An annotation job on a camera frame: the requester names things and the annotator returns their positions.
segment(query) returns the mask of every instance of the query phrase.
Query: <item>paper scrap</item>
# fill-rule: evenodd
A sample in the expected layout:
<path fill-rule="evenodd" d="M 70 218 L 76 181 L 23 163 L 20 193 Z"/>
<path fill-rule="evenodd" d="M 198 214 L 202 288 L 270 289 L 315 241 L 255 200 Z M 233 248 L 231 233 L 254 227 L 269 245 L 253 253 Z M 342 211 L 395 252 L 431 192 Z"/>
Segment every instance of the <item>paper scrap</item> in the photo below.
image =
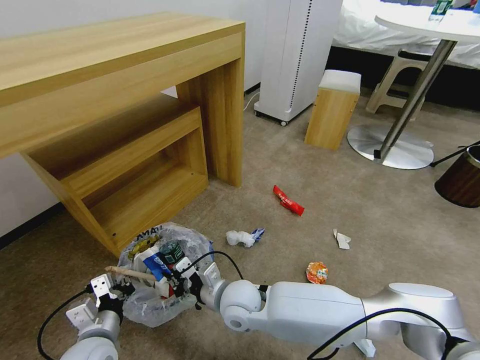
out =
<path fill-rule="evenodd" d="M 339 233 L 337 229 L 333 229 L 333 236 L 335 237 L 336 241 L 338 242 L 338 247 L 340 249 L 350 250 L 349 242 L 352 241 L 350 237 Z"/>

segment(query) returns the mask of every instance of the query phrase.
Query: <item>round white table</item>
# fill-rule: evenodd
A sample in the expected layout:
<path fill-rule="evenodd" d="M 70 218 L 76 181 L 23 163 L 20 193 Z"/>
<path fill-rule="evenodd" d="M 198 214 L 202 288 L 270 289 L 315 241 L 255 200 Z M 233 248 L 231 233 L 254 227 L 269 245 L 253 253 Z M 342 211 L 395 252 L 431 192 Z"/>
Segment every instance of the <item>round white table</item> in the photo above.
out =
<path fill-rule="evenodd" d="M 431 11 L 432 8 L 426 6 L 400 6 L 395 13 L 380 13 L 375 17 L 377 23 L 388 28 L 441 39 L 393 125 L 390 128 L 360 125 L 348 132 L 348 143 L 357 153 L 391 168 L 421 169 L 434 160 L 433 145 L 404 131 L 404 128 L 422 105 L 422 98 L 457 42 L 480 43 L 480 14 L 450 9 L 438 22 L 429 21 Z"/>

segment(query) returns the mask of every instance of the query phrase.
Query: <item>carpet floor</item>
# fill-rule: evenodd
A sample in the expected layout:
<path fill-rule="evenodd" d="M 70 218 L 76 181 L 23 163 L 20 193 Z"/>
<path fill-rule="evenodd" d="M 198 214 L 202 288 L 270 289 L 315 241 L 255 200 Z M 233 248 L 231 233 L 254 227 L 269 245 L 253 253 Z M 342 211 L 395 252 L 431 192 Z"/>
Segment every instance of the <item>carpet floor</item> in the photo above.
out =
<path fill-rule="evenodd" d="M 245 97 L 245 103 L 251 95 Z M 397 109 L 365 111 L 362 96 L 350 126 L 391 123 Z M 304 144 L 312 108 L 287 127 L 244 113 L 243 184 L 231 187 L 212 178 L 198 198 L 172 219 L 198 230 L 228 252 L 254 284 L 305 282 L 309 262 L 328 266 L 327 283 L 368 297 L 392 282 L 430 284 L 453 291 L 465 322 L 480 339 L 480 224 L 478 209 L 441 198 L 434 182 L 450 166 L 398 170 L 370 162 L 343 140 L 338 151 Z M 479 114 L 426 103 L 408 130 L 434 144 L 437 159 L 458 145 L 479 139 Z M 305 207 L 302 217 L 283 208 L 272 194 L 278 185 Z M 264 227 L 251 248 L 231 247 L 229 230 Z M 332 229 L 352 238 L 341 250 Z M 216 258 L 223 277 L 236 280 L 230 263 Z M 0 251 L 0 358 L 40 359 L 36 338 L 50 312 L 83 289 L 116 258 L 64 211 Z M 312 308 L 321 312 L 321 308 Z M 63 315 L 46 328 L 44 348 L 55 359 L 77 339 Z M 376 342 L 376 358 L 417 359 L 400 339 Z M 314 345 L 290 343 L 251 331 L 228 330 L 219 314 L 187 310 L 158 328 L 125 320 L 120 359 L 305 359 Z M 341 359 L 360 359 L 354 347 Z"/>

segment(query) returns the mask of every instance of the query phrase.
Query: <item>brown trash can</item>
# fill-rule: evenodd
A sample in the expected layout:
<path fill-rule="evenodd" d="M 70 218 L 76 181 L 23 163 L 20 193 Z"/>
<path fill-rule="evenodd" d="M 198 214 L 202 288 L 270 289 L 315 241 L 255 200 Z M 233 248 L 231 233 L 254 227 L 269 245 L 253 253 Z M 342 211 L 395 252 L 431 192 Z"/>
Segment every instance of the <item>brown trash can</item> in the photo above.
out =
<path fill-rule="evenodd" d="M 435 182 L 435 190 L 465 208 L 480 206 L 480 145 L 470 146 Z"/>

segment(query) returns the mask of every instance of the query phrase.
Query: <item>black cable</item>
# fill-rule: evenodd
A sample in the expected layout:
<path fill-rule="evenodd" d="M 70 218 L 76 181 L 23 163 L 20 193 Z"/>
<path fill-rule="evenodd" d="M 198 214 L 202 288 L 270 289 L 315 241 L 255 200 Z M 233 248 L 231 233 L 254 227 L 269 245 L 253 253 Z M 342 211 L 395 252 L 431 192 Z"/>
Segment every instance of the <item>black cable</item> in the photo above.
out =
<path fill-rule="evenodd" d="M 45 319 L 45 321 L 43 322 L 43 324 L 40 326 L 40 330 L 38 331 L 38 336 L 36 337 L 36 347 L 38 348 L 38 352 L 40 353 L 41 356 L 43 356 L 46 360 L 55 360 L 53 359 L 52 357 L 50 357 L 45 351 L 44 351 L 44 348 L 42 347 L 42 335 L 44 333 L 44 330 L 45 330 L 45 327 L 48 325 L 48 323 L 50 322 L 50 320 L 52 320 L 52 318 L 60 311 L 62 310 L 62 308 L 64 308 L 65 306 L 67 306 L 69 303 L 71 303 L 73 300 L 75 300 L 76 298 L 82 296 L 83 294 L 88 294 L 88 293 L 91 293 L 92 291 L 89 289 L 89 287 L 87 286 L 87 288 L 85 288 L 84 290 L 82 290 L 81 292 L 79 292 L 78 294 L 76 295 L 73 295 L 71 298 L 69 298 L 67 301 L 65 301 L 63 304 L 61 304 L 59 307 L 57 307 L 50 315 L 48 315 L 48 317 Z"/>
<path fill-rule="evenodd" d="M 328 339 L 322 346 L 318 347 L 314 352 L 312 352 L 307 357 L 307 360 L 331 359 L 336 354 L 335 351 L 334 351 L 334 353 L 330 354 L 326 358 L 321 358 L 321 357 L 314 358 L 314 356 L 317 355 L 319 352 L 325 350 L 334 341 L 338 340 L 340 337 L 342 337 L 343 335 L 345 335 L 346 333 L 348 333 L 350 330 L 357 327 L 358 325 L 363 324 L 363 323 L 367 322 L 368 320 L 373 319 L 373 318 L 375 318 L 379 315 L 389 314 L 389 313 L 411 313 L 411 314 L 419 315 L 419 316 L 421 316 L 421 317 L 423 317 L 427 320 L 430 320 L 432 323 L 435 323 L 445 333 L 447 342 L 450 340 L 450 338 L 452 338 L 452 335 L 450 334 L 450 331 L 440 321 L 431 317 L 430 315 L 428 315 L 424 312 L 418 311 L 418 310 L 413 310 L 413 309 L 409 309 L 409 308 L 405 308 L 405 307 L 393 307 L 393 308 L 390 308 L 390 309 L 380 310 L 380 311 L 371 313 L 370 315 L 365 316 L 365 317 L 361 318 L 360 320 L 357 320 L 354 323 L 350 324 L 349 326 L 345 327 L 344 329 L 340 330 L 335 335 L 333 335 L 330 339 Z"/>
<path fill-rule="evenodd" d="M 327 355 L 325 357 L 317 357 L 315 360 L 330 360 L 331 358 L 333 358 L 335 355 L 337 355 L 337 353 L 339 352 L 340 348 L 339 347 L 336 347 L 335 350 L 333 350 L 330 355 Z"/>
<path fill-rule="evenodd" d="M 223 252 L 223 251 L 209 251 L 205 254 L 203 254 L 202 256 L 200 256 L 197 260 L 195 260 L 194 262 L 192 262 L 188 267 L 184 268 L 180 274 L 183 274 L 184 272 L 186 272 L 187 270 L 191 269 L 192 267 L 194 267 L 200 260 L 202 260 L 203 258 L 207 257 L 208 255 L 212 255 L 212 254 L 220 254 L 220 255 L 223 255 L 225 257 L 227 257 L 228 260 L 230 260 L 230 262 L 233 264 L 233 266 L 235 267 L 236 269 L 236 272 L 238 273 L 238 275 L 240 276 L 240 279 L 244 279 L 244 277 L 242 276 L 242 273 L 240 272 L 240 269 L 239 267 L 237 266 L 237 264 L 235 263 L 235 261 L 230 257 L 230 255 L 228 255 L 226 252 Z"/>

